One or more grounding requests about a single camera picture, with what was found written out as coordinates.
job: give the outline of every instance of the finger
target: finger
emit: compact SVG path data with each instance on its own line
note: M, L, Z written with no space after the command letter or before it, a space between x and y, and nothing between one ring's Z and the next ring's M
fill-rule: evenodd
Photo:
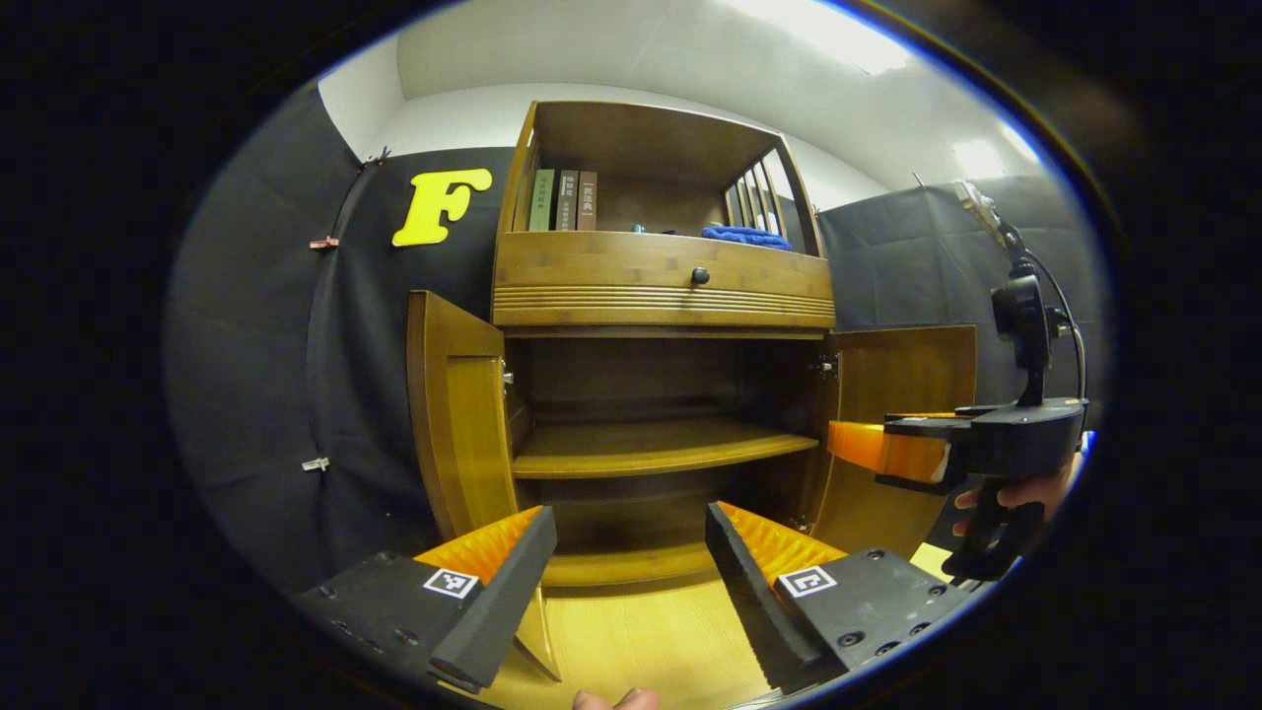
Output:
M603 697L591 692L578 691L574 696L574 710L613 710Z
M972 491L965 491L964 493L955 497L955 508L964 511L965 508L973 508L977 506L977 496L982 489L974 488Z
M634 687L615 705L613 710L658 710L661 696L646 687Z
M1040 477L1010 486L996 497L1000 506L1016 508L1026 503L1042 503L1050 506L1060 497L1060 479L1056 477Z

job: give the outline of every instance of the cabinet door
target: cabinet door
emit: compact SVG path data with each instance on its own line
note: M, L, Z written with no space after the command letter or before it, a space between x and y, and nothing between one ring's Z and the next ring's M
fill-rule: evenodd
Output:
M886 414L949 412L973 405L974 325L833 333L824 347L839 353L839 377L828 378L822 393L820 412L833 420L880 424ZM878 484L872 472L827 450L817 465L804 492L808 521L814 516L811 535L847 552L880 545L911 559L945 502L941 496Z
M433 293L413 291L408 397L420 479L443 538L516 513L504 406L504 333ZM516 646L557 677L538 589Z

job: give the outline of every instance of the yellow letter f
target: yellow letter f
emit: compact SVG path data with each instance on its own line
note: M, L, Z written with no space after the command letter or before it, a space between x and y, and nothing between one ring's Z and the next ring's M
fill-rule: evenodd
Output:
M469 187L478 192L491 187L491 170L476 168L420 173L411 178L411 184L416 187L416 192L411 195L411 207L408 208L403 228L395 232L395 246L438 243L447 238L447 227L438 223L439 217L444 211L449 222L463 217L469 207ZM456 189L448 192L453 184Z

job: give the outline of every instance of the blue cloth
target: blue cloth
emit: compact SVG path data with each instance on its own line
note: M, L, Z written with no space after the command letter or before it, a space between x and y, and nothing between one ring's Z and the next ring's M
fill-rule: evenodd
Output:
M702 230L702 236L704 236L705 238L722 238L723 241L737 241L741 243L752 243L755 246L770 246L771 248L793 251L793 243L789 243L787 238L776 233L771 233L770 231L762 231L760 228L705 227Z

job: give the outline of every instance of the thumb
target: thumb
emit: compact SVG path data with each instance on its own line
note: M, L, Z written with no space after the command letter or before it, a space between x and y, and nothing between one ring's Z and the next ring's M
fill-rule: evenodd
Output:
M661 696L649 689L634 687L613 710L658 710L659 707L661 707Z
M578 691L574 696L573 710L613 710L610 704L604 701L599 695L593 695L591 692Z

